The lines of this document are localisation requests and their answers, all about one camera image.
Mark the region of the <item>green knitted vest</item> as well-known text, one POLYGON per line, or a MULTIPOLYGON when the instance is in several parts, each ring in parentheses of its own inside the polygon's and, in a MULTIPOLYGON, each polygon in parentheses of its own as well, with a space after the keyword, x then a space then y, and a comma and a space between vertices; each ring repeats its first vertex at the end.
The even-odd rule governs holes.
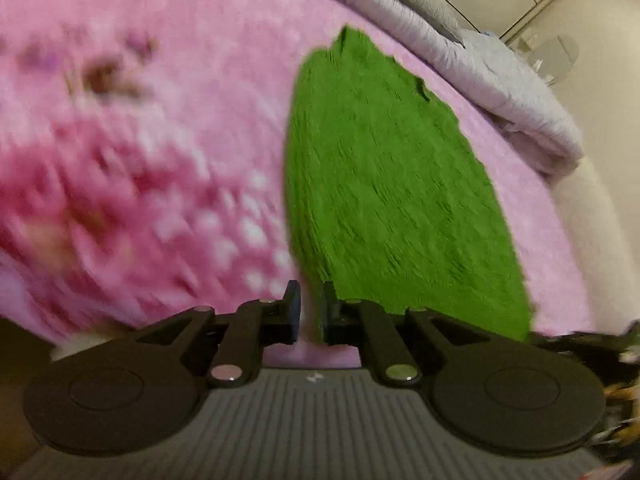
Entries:
POLYGON ((532 306, 511 232, 457 116, 344 27, 297 74, 284 160, 288 232, 314 294, 430 308, 517 341, 532 306))

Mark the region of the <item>pink floral blanket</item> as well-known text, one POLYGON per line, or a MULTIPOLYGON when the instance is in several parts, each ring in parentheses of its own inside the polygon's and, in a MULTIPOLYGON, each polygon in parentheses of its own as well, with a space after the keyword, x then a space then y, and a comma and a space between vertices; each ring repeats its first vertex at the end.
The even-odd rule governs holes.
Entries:
POLYGON ((1 314, 62 344, 197 304, 220 313, 303 284, 303 327, 271 364, 352 367, 323 347, 320 299, 288 232, 297 74, 344 27, 444 101, 494 186, 530 333, 594 318, 547 184, 468 100, 338 0, 1 0, 1 314))

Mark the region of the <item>grey folded quilt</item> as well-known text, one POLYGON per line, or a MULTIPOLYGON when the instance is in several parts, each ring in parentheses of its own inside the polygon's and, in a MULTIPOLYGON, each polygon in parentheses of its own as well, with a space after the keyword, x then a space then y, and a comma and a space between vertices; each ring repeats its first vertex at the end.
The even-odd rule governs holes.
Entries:
POLYGON ((540 174, 578 166, 582 133, 550 88, 500 39, 461 26, 464 45, 442 36, 398 0, 338 0, 430 64, 468 100, 495 116, 502 135, 540 174))

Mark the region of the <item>round clear glass table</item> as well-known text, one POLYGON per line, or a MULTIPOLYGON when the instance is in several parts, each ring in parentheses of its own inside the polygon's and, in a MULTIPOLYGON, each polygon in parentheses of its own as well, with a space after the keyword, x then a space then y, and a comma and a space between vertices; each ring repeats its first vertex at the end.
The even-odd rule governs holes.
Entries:
POLYGON ((567 77, 580 55, 579 44, 568 35, 556 35, 546 40, 539 40, 536 35, 528 39, 520 37, 513 45, 547 86, 567 77))

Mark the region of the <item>beige bed frame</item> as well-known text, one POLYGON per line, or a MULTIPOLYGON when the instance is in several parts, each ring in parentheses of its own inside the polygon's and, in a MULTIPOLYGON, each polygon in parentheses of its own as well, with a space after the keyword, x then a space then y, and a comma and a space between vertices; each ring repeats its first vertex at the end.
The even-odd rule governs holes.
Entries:
POLYGON ((551 185, 597 330, 623 333, 639 318, 639 268, 612 198, 589 159, 551 185))

